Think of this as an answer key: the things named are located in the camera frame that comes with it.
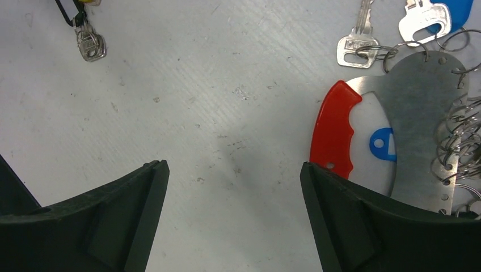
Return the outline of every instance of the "white table surface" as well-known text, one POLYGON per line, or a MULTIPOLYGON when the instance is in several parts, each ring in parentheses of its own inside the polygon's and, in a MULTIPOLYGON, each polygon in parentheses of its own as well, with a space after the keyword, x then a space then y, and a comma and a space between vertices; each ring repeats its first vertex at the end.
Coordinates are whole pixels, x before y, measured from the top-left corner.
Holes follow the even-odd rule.
MULTIPOLYGON (((53 0, 6 1, 0 154, 43 206, 166 159, 169 186, 147 271, 321 271, 299 173, 329 88, 382 75, 380 63, 362 70, 336 62, 359 4, 104 0, 88 14, 108 54, 87 63, 53 0)), ((404 5, 373 4, 381 44, 401 41, 404 5)), ((481 28, 476 14, 481 1, 468 28, 481 28)), ((474 65, 480 46, 473 34, 456 56, 474 65)), ((412 52, 402 48, 390 65, 412 52)), ((470 79, 476 92, 479 72, 470 79)), ((371 104, 351 114, 356 135, 385 122, 371 104)), ((352 179, 390 175, 393 165, 369 163, 358 152, 366 146, 356 148, 352 179)))

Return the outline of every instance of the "silver key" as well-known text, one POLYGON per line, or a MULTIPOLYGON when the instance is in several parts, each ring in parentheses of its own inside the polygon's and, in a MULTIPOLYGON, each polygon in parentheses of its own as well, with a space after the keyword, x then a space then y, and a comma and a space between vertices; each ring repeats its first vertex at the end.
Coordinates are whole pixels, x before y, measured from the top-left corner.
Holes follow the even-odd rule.
POLYGON ((359 52, 367 57, 366 63, 347 62, 344 58, 347 54, 356 54, 356 49, 362 46, 379 45, 379 41, 372 36, 371 5, 374 0, 362 0, 361 10, 357 18, 357 24, 351 34, 343 37, 337 44, 337 63, 342 66, 364 68, 371 67, 374 63, 378 50, 359 52))
MULTIPOLYGON (((441 30, 435 35, 418 42, 425 44, 436 38, 446 36, 451 31, 451 13, 446 4, 433 4, 429 0, 407 0, 406 16, 399 22, 399 33, 404 41, 414 41, 414 33, 433 24, 439 24, 441 30)), ((410 47, 419 44, 408 44, 410 47)))
POLYGON ((107 47, 105 39, 95 33, 94 28, 88 23, 77 27, 74 25, 75 33, 77 34, 77 45, 85 61, 96 61, 106 56, 107 47))

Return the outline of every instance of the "scratch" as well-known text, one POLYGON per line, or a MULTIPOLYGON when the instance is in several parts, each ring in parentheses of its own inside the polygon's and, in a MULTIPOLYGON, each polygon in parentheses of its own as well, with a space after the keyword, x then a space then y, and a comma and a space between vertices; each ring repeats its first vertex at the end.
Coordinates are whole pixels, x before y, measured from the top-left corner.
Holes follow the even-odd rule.
POLYGON ((235 173, 235 177, 237 177, 237 174, 242 173, 242 169, 237 167, 236 169, 234 169, 234 173, 235 173))
POLYGON ((210 13, 211 15, 214 14, 214 12, 222 5, 222 3, 220 3, 219 5, 217 5, 216 8, 214 8, 214 10, 210 13))
POLYGON ((288 23, 290 23, 290 21, 288 21, 284 24, 284 26, 281 28, 281 32, 284 30, 284 28, 287 26, 288 23))
POLYGON ((33 14, 32 13, 26 13, 25 14, 25 20, 27 20, 28 27, 32 28, 32 26, 33 26, 33 14))
POLYGON ((237 150, 239 150, 239 149, 244 149, 244 148, 246 148, 246 147, 245 147, 245 146, 237 147, 237 149, 234 149, 234 150, 232 150, 231 153, 229 153, 229 156, 232 156, 232 154, 235 153, 237 150))
POLYGON ((112 109, 115 110, 115 112, 119 112, 119 109, 117 109, 117 105, 115 105, 113 102, 110 102, 112 105, 112 109))
POLYGON ((302 19, 293 19, 293 22, 305 22, 305 23, 313 23, 313 24, 323 24, 320 21, 314 21, 314 20, 302 20, 302 19))

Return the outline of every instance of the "blue plastic clip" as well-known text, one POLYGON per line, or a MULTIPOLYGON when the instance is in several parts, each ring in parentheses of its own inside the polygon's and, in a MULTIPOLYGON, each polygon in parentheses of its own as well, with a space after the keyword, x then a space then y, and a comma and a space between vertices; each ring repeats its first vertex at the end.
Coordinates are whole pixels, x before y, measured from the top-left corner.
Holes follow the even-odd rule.
POLYGON ((393 134, 393 129, 390 127, 378 129, 369 140, 369 149, 371 149, 371 153, 378 159, 395 162, 398 160, 398 157, 389 154, 389 139, 391 138, 391 134, 393 134), (382 146, 377 147, 375 145, 376 140, 381 140, 382 146))
MULTIPOLYGON (((443 3, 446 4, 449 8, 449 12, 451 13, 451 32, 460 29, 465 25, 467 18, 469 18, 469 13, 471 12, 473 0, 432 0, 431 2, 434 3, 443 3)), ((434 24, 428 27, 428 31, 431 33, 437 33, 440 30, 440 26, 438 24, 434 24)))

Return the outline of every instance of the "hole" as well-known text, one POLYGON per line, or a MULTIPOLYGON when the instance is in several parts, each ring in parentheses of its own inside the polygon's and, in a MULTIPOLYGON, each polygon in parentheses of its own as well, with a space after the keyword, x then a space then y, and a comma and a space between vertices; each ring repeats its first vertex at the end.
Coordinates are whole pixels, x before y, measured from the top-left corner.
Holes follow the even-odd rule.
POLYGON ((374 141, 374 146, 376 146, 377 148, 382 148, 384 146, 384 141, 381 139, 376 139, 374 141))
POLYGON ((365 58, 361 58, 357 56, 356 54, 346 54, 344 56, 344 60, 350 63, 357 63, 357 64, 366 64, 368 63, 368 60, 365 58))
POLYGON ((43 207, 43 208, 36 209, 35 211, 31 212, 30 215, 45 214, 45 213, 48 213, 51 210, 52 209, 50 209, 49 207, 43 207))
POLYGON ((434 32, 434 30, 436 30, 435 27, 439 27, 439 29, 441 29, 441 25, 432 24, 427 28, 423 28, 423 29, 420 29, 420 30, 416 31, 412 37, 414 38, 415 41, 420 41, 420 40, 426 39, 427 37, 431 37, 431 36, 434 35, 434 33, 439 31, 439 30, 437 30, 436 32, 434 32))

